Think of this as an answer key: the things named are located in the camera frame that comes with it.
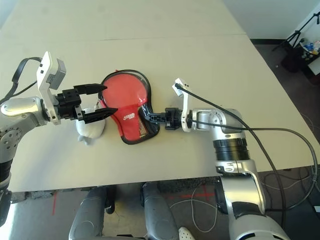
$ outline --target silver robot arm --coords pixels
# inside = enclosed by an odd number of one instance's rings
[[[81,94],[96,94],[107,87],[101,84],[74,86],[53,95],[50,89],[57,90],[66,74],[63,61],[52,59],[46,52],[36,72],[37,86],[42,97],[14,98],[0,105],[0,227],[5,223],[10,207],[11,192],[8,190],[10,169],[18,144],[22,137],[35,127],[47,122],[55,125],[61,119],[78,119],[92,123],[107,118],[116,108],[102,108],[92,113],[81,109]]]
[[[189,85],[180,78],[175,80],[175,84],[189,90]],[[216,171],[221,174],[215,180],[217,207],[221,213],[228,214],[230,239],[289,240],[284,230],[265,215],[265,195],[255,161],[247,150],[244,131],[197,122],[238,128],[243,128],[242,124],[216,108],[188,110],[188,94],[176,85],[172,87],[179,97],[183,97],[183,110],[166,108],[163,113],[150,114],[147,120],[164,123],[167,130],[182,128],[185,132],[210,133],[216,153]],[[241,118],[237,110],[228,110]]]

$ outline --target cable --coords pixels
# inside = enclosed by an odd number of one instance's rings
[[[27,91],[29,88],[31,88],[33,85],[35,85],[37,83],[37,81],[34,81],[33,83],[31,83],[29,86],[25,87],[24,89],[22,89],[21,91],[19,91],[18,93],[15,93],[12,95],[12,97],[16,97],[22,93],[24,93],[25,91]]]
[[[270,172],[270,173],[266,174],[264,177],[266,178],[266,177],[269,177],[270,175],[273,175],[273,174],[274,174],[273,172]],[[300,178],[294,178],[294,177],[286,176],[286,175],[283,175],[283,174],[280,174],[280,173],[279,173],[279,176],[281,176],[283,178],[286,178],[286,179],[295,180],[295,181],[299,181],[300,180]]]
[[[310,176],[307,176],[307,177],[305,177],[305,178],[302,178],[302,179],[300,179],[300,180],[298,180],[298,181],[295,181],[293,184],[291,184],[290,186],[287,186],[287,187],[284,187],[283,189],[284,190],[287,190],[287,189],[290,189],[290,188],[292,188],[294,185],[296,185],[297,183],[300,183],[300,182],[302,182],[302,181],[304,181],[304,180],[306,180],[306,179],[309,179],[310,178]],[[265,184],[265,183],[263,183],[263,182],[260,182],[262,185],[265,185],[266,187],[268,187],[268,188],[271,188],[271,189],[275,189],[275,190],[280,190],[279,188],[277,188],[277,187],[274,187],[274,186],[270,186],[270,185],[268,185],[268,184]]]
[[[182,203],[185,203],[185,202],[191,202],[191,215],[192,215],[192,221],[193,221],[193,224],[194,226],[196,227],[196,229],[201,232],[201,233],[209,233],[212,229],[214,229],[214,227],[216,226],[216,223],[217,223],[217,217],[218,217],[218,208],[216,206],[213,206],[211,205],[210,203],[207,203],[205,201],[200,201],[200,200],[196,200],[194,199],[194,196],[195,196],[195,193],[196,193],[196,190],[197,188],[201,185],[202,183],[200,183],[198,186],[195,187],[195,189],[193,190],[192,192],[192,195],[191,195],[191,199],[187,199],[187,200],[182,200],[182,201],[178,201],[178,202],[175,202],[174,204],[172,204],[169,208],[171,209],[172,207],[178,205],[178,204],[182,204]],[[196,220],[195,220],[195,211],[194,211],[194,205],[193,205],[193,202],[198,202],[198,203],[202,203],[202,204],[205,204],[209,207],[212,207],[215,209],[215,216],[214,216],[214,220],[213,220],[213,224],[212,226],[208,229],[208,230],[202,230],[198,227],[197,223],[196,223]]]
[[[22,74],[22,71],[24,70],[24,68],[25,68],[25,66],[26,66],[26,64],[27,64],[27,62],[29,60],[34,60],[34,61],[37,61],[37,62],[41,63],[42,58],[41,57],[36,57],[36,56],[28,57],[28,58],[23,59],[19,63],[18,67],[16,68],[16,70],[15,70],[15,72],[13,74],[12,80],[11,80],[12,81],[12,87],[8,91],[8,93],[4,96],[4,98],[0,100],[0,105],[3,104],[5,101],[8,101],[10,98],[18,96],[19,94],[22,94],[23,92],[25,92],[26,90],[31,88],[34,84],[36,84],[37,81],[32,83],[32,84],[30,84],[29,86],[27,86],[26,88],[24,88],[23,90],[21,90],[20,92],[15,94],[15,91],[18,88],[19,78],[20,78],[20,76]]]
[[[244,127],[234,127],[234,126],[228,126],[228,125],[222,125],[222,124],[215,124],[215,123],[209,123],[209,122],[202,122],[202,121],[196,121],[196,120],[192,120],[192,122],[194,123],[198,123],[198,124],[203,124],[203,125],[209,125],[209,126],[214,126],[214,127],[223,127],[223,128],[228,128],[228,129],[235,129],[235,130],[248,130],[248,128],[244,128]],[[300,205],[301,203],[303,203],[311,194],[311,192],[313,191],[316,183],[317,183],[317,179],[318,179],[318,160],[317,160],[317,156],[315,153],[314,148],[312,147],[311,143],[300,133],[291,130],[291,129],[287,129],[287,128],[279,128],[279,127],[254,127],[254,128],[250,128],[250,130],[254,130],[254,131],[284,131],[284,132],[289,132],[292,133],[296,136],[298,136],[299,138],[301,138],[309,147],[311,155],[312,155],[312,159],[313,159],[313,164],[314,164],[314,173],[312,176],[312,183],[308,189],[308,191],[306,192],[305,196],[298,201],[297,203],[285,208],[285,210],[291,210],[293,208],[295,208],[296,206]],[[283,209],[277,209],[277,208],[272,208],[272,209],[266,209],[266,211],[273,211],[273,212],[281,212]]]
[[[298,172],[298,173],[299,173],[299,177],[301,178],[301,168],[299,169],[299,172]],[[306,194],[306,189],[305,189],[305,186],[304,186],[304,184],[303,184],[302,181],[301,181],[301,187],[302,187],[303,193]],[[318,213],[316,212],[316,210],[315,210],[315,208],[314,208],[314,206],[313,206],[313,204],[312,204],[312,202],[311,202],[310,196],[309,196],[306,200],[307,200],[307,202],[309,203],[310,207],[312,208],[312,212],[315,214],[315,216],[318,218],[318,220],[320,220],[320,216],[319,216]]]
[[[270,173],[266,174],[266,175],[263,177],[263,182],[261,182],[261,184],[266,185],[267,177],[269,177],[269,176],[271,176],[271,175],[274,175],[274,173],[273,173],[273,172],[270,172]],[[294,177],[286,176],[286,175],[283,175],[283,174],[280,174],[280,173],[279,173],[279,176],[281,176],[281,177],[283,177],[283,178],[286,178],[286,179],[290,179],[290,180],[300,181],[299,178],[294,178]],[[273,208],[273,199],[272,199],[271,193],[270,193],[270,191],[269,191],[269,188],[266,187],[266,188],[265,188],[265,191],[266,191],[266,193],[267,193],[268,196],[269,196],[269,199],[270,199],[270,209],[272,209],[272,208]]]
[[[308,119],[308,121],[311,123],[311,128],[312,128],[312,132],[315,130],[315,126],[314,126],[314,122],[310,119],[310,117],[308,117],[307,115],[299,112],[303,117],[305,117],[306,119]]]
[[[319,188],[319,185],[318,183],[315,184],[315,188],[318,190],[318,192],[320,193],[320,188]]]
[[[239,116],[235,115],[233,112],[230,112],[230,111],[224,109],[223,107],[221,107],[221,106],[219,106],[219,105],[217,105],[217,104],[214,104],[213,102],[210,102],[210,101],[208,101],[208,100],[206,100],[206,99],[204,99],[204,98],[202,98],[202,97],[200,97],[200,96],[198,96],[198,95],[196,95],[196,94],[194,94],[194,93],[192,93],[192,92],[184,89],[184,88],[183,88],[180,84],[178,84],[178,83],[176,83],[174,86],[175,86],[177,89],[179,89],[179,90],[181,90],[181,91],[183,91],[183,92],[185,92],[185,93],[193,96],[194,98],[199,99],[200,101],[202,101],[202,102],[204,102],[204,103],[206,103],[206,104],[209,104],[209,105],[211,105],[211,106],[213,106],[213,107],[215,107],[215,108],[223,111],[224,113],[226,113],[226,114],[234,117],[236,120],[238,120],[242,125],[244,125],[244,126],[246,127],[246,130],[248,130],[248,131],[251,133],[251,135],[254,137],[254,139],[255,139],[256,142],[258,143],[259,147],[261,148],[261,150],[262,150],[263,154],[265,155],[266,159],[268,160],[268,162],[269,162],[272,170],[274,171],[276,181],[277,181],[277,183],[278,183],[278,185],[279,185],[280,194],[281,194],[281,205],[282,205],[282,209],[283,209],[283,210],[282,210],[282,217],[281,217],[281,226],[282,226],[282,228],[284,229],[284,228],[285,228],[285,225],[286,225],[286,210],[285,210],[285,209],[286,209],[286,196],[285,196],[285,191],[284,191],[284,189],[283,189],[284,187],[283,187],[283,185],[282,185],[280,176],[279,176],[279,174],[278,174],[278,171],[277,171],[274,163],[272,162],[272,160],[271,160],[269,154],[267,153],[265,147],[263,146],[262,142],[260,141],[260,139],[258,138],[258,136],[256,135],[256,133],[253,131],[253,129],[251,129]]]

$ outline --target metal cylinder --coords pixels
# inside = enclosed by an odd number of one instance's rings
[[[217,161],[238,161],[250,159],[249,151],[247,150],[247,141],[245,138],[214,140],[213,146]]]

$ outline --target beige table surface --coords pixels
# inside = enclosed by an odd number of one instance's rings
[[[115,69],[135,69],[151,84],[155,112],[182,107],[176,78],[192,91],[241,112],[252,127],[286,127],[320,148],[307,124],[248,37],[219,0],[20,1],[0,33],[0,94],[11,87],[21,59],[50,51],[65,63],[59,91],[100,83]],[[20,88],[35,80],[28,63]],[[39,95],[33,87],[22,97]],[[82,107],[95,104],[85,96]],[[208,107],[191,99],[190,108]],[[283,132],[258,132],[278,169],[312,164],[306,145]],[[36,191],[215,176],[215,152],[206,132],[181,129],[137,145],[122,142],[111,118],[93,145],[77,141],[75,122],[48,123],[21,140],[9,189]],[[254,139],[248,149],[259,171],[270,166]]]

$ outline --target dark floor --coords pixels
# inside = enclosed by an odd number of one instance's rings
[[[315,137],[320,141],[320,108],[318,108],[318,103],[320,103],[320,88],[311,85],[301,72],[290,73],[283,69],[280,62],[286,53],[283,49],[271,52],[273,47],[273,45],[256,45],[257,50],[274,72],[288,96],[310,126]],[[288,171],[281,170],[279,173],[300,179],[308,176],[308,171],[310,172],[310,167],[295,168]],[[269,173],[260,172],[260,181],[277,188],[278,185],[274,175],[270,175],[266,179],[264,178]],[[296,180],[285,177],[281,178],[285,188],[296,182]],[[297,182],[285,190],[288,206],[298,202],[304,196],[302,184],[307,189],[310,182],[310,178],[308,178]],[[112,215],[106,214],[104,218],[104,235],[132,234],[135,237],[145,235],[144,210],[139,203],[140,186],[139,183],[118,186],[119,196],[116,202],[115,213]],[[159,182],[159,189],[170,206],[179,201],[190,199],[195,187],[197,187],[197,190],[194,199],[210,203],[211,205],[216,204],[214,186],[210,177]],[[279,190],[266,186],[264,186],[264,190],[267,207],[280,208],[281,199]],[[55,197],[51,196],[36,200],[28,199],[17,203],[16,213],[12,221],[14,233],[11,234],[9,239],[67,239],[72,220],[84,195],[84,192],[75,190],[71,192],[59,192]],[[311,205],[320,205],[320,192],[315,189],[309,201],[311,204],[305,201],[300,206],[287,212],[284,229],[291,240],[320,239],[320,215],[317,215],[311,207]],[[196,240],[230,239],[228,216],[226,215],[218,212],[214,229],[208,233],[203,233],[193,223],[190,201],[175,205],[171,210],[177,226],[187,227]],[[212,226],[215,213],[213,208],[205,204],[194,203],[194,219],[202,230],[207,230]],[[278,223],[281,220],[281,214],[278,212],[271,212],[268,215]]]

